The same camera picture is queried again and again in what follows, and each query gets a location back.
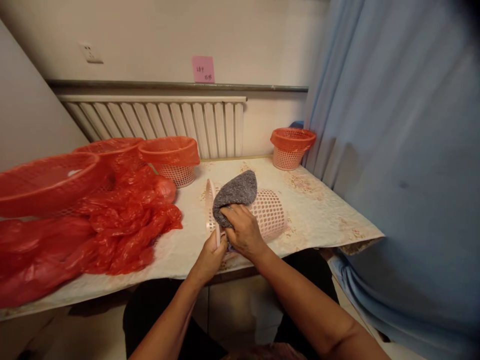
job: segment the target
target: pink sticky note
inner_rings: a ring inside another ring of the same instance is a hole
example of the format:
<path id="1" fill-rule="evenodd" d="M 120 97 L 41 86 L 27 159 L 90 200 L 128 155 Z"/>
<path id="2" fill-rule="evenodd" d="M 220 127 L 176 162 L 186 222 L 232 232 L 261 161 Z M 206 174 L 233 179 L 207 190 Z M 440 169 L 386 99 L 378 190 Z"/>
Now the pink sticky note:
<path id="1" fill-rule="evenodd" d="M 214 83 L 214 58 L 211 56 L 192 56 L 193 79 L 196 83 Z"/>

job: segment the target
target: light blue curtain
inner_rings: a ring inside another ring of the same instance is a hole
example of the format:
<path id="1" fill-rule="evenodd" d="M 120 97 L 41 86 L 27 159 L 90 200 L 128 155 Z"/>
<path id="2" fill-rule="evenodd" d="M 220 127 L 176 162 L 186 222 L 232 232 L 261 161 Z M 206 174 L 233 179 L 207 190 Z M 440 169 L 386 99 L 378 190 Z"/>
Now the light blue curtain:
<path id="1" fill-rule="evenodd" d="M 447 0 L 332 0 L 305 127 L 316 177 L 386 238 L 333 262 L 375 328 L 480 359 L 480 58 Z"/>

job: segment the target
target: radiator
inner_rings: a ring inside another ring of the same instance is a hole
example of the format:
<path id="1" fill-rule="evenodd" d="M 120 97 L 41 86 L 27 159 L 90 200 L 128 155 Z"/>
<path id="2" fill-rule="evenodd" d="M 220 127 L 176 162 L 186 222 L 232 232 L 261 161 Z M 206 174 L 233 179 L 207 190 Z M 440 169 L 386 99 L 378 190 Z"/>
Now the radiator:
<path id="1" fill-rule="evenodd" d="M 245 96 L 58 95 L 90 141 L 188 136 L 202 159 L 242 156 Z"/>

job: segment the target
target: floral tablecloth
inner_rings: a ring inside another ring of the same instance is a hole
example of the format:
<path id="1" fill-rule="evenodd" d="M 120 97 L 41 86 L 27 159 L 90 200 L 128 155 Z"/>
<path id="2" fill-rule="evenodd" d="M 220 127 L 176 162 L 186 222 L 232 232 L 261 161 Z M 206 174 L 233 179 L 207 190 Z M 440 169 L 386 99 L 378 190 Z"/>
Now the floral tablecloth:
<path id="1" fill-rule="evenodd" d="M 278 194 L 287 212 L 287 228 L 268 243 L 280 257 L 307 248 L 351 245 L 383 237 L 382 232 L 320 180 L 299 166 L 282 171 L 270 157 L 203 162 L 195 168 L 195 181 L 177 192 L 175 204 L 183 214 L 183 229 L 162 235 L 155 245 L 154 262 L 127 275 L 84 274 L 54 293 L 17 308 L 0 309 L 0 319 L 14 318 L 107 295 L 145 280 L 183 279 L 195 263 L 207 238 L 205 193 L 207 179 L 225 184 L 253 170 L 258 187 Z M 220 272 L 251 266 L 240 255 L 224 261 Z"/>

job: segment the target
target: wall socket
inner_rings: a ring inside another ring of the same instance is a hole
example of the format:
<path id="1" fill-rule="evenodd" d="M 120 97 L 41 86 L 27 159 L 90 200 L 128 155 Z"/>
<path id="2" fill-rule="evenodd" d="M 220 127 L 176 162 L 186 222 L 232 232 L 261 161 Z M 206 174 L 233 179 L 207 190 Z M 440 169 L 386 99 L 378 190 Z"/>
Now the wall socket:
<path id="1" fill-rule="evenodd" d="M 100 53 L 95 49 L 91 44 L 86 42 L 79 42 L 81 52 L 86 59 L 87 63 L 90 64 L 103 64 L 104 61 L 100 56 Z"/>

